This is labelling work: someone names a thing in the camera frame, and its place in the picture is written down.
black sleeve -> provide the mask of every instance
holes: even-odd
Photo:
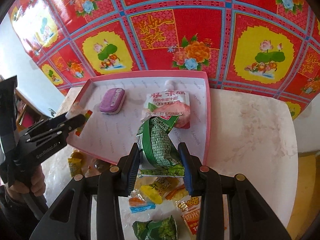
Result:
[[[4,186],[0,186],[0,223],[1,228],[12,240],[28,240],[36,228],[38,220],[25,203],[10,198]]]

green candy wrapper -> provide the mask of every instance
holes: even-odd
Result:
[[[164,220],[153,222],[135,221],[132,225],[134,234],[138,240],[177,240],[177,225],[171,216]]]
[[[142,150],[140,164],[142,175],[184,176],[179,153],[168,136],[178,117],[153,117],[140,126],[137,132],[137,143]]]

pink tray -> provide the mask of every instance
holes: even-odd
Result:
[[[109,74],[89,79],[75,103],[93,113],[80,136],[74,133],[67,142],[96,158],[116,164],[136,142],[146,94],[164,91],[164,83],[174,80],[176,90],[189,93],[191,118],[189,129],[173,128],[169,134],[175,147],[185,142],[189,151],[206,163],[210,138],[210,93],[207,74],[202,71],[153,70]],[[120,87],[126,98],[118,114],[99,110],[108,89]]]

purple container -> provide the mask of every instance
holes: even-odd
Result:
[[[122,88],[109,89],[100,103],[100,111],[104,114],[117,114],[121,109],[124,98],[125,93]]]

metal screw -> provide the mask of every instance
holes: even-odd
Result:
[[[201,172],[208,172],[208,171],[209,171],[209,167],[207,167],[207,166],[201,166],[201,167],[200,167],[200,171],[201,171]]]
[[[83,175],[81,174],[77,174],[76,176],[74,176],[75,181],[79,181],[83,178]]]
[[[118,171],[119,171],[119,167],[118,167],[118,166],[112,166],[112,167],[110,168],[110,171],[111,171],[111,172],[118,172]]]
[[[236,175],[236,179],[239,181],[244,181],[245,180],[245,176],[243,174],[237,174]]]

